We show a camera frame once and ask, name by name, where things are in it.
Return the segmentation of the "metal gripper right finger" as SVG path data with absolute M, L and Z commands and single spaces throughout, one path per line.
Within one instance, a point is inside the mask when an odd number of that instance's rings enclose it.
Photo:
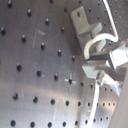
M 92 53 L 89 61 L 107 60 L 113 69 L 128 63 L 128 42 L 118 44 L 114 49 Z

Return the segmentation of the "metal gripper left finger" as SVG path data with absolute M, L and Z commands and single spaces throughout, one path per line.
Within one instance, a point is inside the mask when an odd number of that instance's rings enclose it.
M 120 94 L 120 85 L 124 81 L 123 74 L 119 74 L 102 64 L 83 64 L 82 69 L 85 75 L 90 79 L 95 79 L 98 85 L 107 84 L 117 95 Z

